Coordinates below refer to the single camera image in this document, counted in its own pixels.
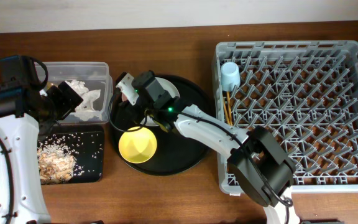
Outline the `grey round plate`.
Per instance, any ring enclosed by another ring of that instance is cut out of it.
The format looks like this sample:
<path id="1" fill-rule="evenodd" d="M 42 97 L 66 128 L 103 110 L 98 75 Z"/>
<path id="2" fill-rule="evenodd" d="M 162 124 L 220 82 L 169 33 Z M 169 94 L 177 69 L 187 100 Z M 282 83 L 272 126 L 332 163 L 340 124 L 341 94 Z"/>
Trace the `grey round plate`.
<path id="1" fill-rule="evenodd" d="M 178 89 L 172 82 L 168 81 L 167 79 L 160 78 L 160 77 L 157 77 L 156 79 L 159 82 L 159 84 L 161 84 L 162 88 L 169 92 L 169 94 L 172 98 L 174 98 L 176 96 L 180 97 L 180 93 L 179 93 Z M 147 122 L 145 125 L 149 126 L 149 127 L 158 126 L 158 124 L 156 124 L 150 116 L 147 117 Z"/>

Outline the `gold snack wrapper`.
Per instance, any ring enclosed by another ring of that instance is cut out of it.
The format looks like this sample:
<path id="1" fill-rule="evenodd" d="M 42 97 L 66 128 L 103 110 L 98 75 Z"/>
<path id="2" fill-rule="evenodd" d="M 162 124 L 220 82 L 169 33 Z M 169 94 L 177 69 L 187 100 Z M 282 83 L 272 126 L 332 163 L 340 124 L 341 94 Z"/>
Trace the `gold snack wrapper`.
<path id="1" fill-rule="evenodd" d="M 48 89 L 51 88 L 52 86 L 54 86 L 53 83 L 47 82 L 46 89 L 48 90 Z"/>

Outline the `white tissue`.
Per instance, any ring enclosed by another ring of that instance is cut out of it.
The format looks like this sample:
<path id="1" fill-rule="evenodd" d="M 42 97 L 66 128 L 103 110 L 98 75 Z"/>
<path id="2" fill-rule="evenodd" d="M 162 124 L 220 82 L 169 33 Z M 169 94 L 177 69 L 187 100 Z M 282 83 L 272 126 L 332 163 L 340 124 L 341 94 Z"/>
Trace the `white tissue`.
<path id="1" fill-rule="evenodd" d="M 101 89 L 90 90 L 84 81 L 65 80 L 79 94 L 83 102 L 77 106 L 65 119 L 65 122 L 99 122 L 102 115 L 96 110 L 96 101 L 101 97 Z"/>

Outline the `yellow bowl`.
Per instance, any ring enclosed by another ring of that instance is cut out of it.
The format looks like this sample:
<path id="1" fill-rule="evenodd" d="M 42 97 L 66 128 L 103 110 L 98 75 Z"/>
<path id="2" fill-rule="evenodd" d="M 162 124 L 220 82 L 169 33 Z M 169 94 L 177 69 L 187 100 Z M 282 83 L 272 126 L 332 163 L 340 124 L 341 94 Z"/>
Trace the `yellow bowl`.
<path id="1" fill-rule="evenodd" d="M 133 127 L 119 138 L 119 153 L 130 163 L 140 164 L 150 160 L 157 152 L 157 138 L 148 128 Z"/>

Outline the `wooden chopstick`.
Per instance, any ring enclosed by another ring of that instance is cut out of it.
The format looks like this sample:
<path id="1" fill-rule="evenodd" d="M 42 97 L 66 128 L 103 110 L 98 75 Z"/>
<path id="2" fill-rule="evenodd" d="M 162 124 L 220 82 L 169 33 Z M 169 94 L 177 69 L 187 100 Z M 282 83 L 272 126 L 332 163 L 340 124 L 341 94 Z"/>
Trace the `wooden chopstick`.
<path id="1" fill-rule="evenodd" d="M 227 112 L 229 117 L 229 124 L 232 126 L 231 101 L 230 101 L 229 91 L 226 92 L 226 99 L 227 99 Z"/>
<path id="2" fill-rule="evenodd" d="M 223 111 L 224 111 L 224 116 L 225 116 L 225 119 L 226 119 L 226 123 L 228 125 L 231 125 L 231 121 L 229 119 L 229 114 L 228 114 L 228 111 L 227 111 L 225 98 L 223 98 Z"/>

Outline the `blue plastic cup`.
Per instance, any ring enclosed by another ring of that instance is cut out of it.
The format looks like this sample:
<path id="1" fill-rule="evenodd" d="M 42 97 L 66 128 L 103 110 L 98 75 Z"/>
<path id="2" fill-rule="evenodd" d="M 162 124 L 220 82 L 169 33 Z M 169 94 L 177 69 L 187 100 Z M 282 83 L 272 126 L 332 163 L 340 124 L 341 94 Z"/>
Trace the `blue plastic cup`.
<path id="1" fill-rule="evenodd" d="M 234 62 L 226 62 L 221 66 L 221 86 L 223 91 L 233 91 L 241 84 L 239 67 Z"/>

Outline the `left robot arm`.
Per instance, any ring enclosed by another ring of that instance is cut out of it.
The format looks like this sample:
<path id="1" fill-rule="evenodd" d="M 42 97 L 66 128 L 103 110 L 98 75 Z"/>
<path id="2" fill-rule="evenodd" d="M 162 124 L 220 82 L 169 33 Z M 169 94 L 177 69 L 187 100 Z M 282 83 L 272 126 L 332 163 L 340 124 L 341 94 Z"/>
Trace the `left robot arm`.
<path id="1" fill-rule="evenodd" d="M 1 59 L 0 83 L 0 223 L 50 223 L 39 175 L 39 131 L 48 131 L 83 101 L 67 83 L 47 88 L 36 58 Z"/>

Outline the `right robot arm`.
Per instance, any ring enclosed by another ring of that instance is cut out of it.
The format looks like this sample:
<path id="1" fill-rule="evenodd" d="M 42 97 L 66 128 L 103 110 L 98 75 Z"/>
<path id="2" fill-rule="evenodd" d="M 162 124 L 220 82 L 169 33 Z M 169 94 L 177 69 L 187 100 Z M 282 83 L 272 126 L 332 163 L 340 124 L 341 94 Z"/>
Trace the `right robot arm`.
<path id="1" fill-rule="evenodd" d="M 208 115 L 172 96 L 151 70 L 136 77 L 124 72 L 115 87 L 126 97 L 123 110 L 136 123 L 119 140 L 126 161 L 139 164 L 155 155 L 157 138 L 146 127 L 152 120 L 162 131 L 198 141 L 223 156 L 244 193 L 263 206 L 267 223 L 301 222 L 291 197 L 295 165 L 268 129 L 248 131 Z"/>

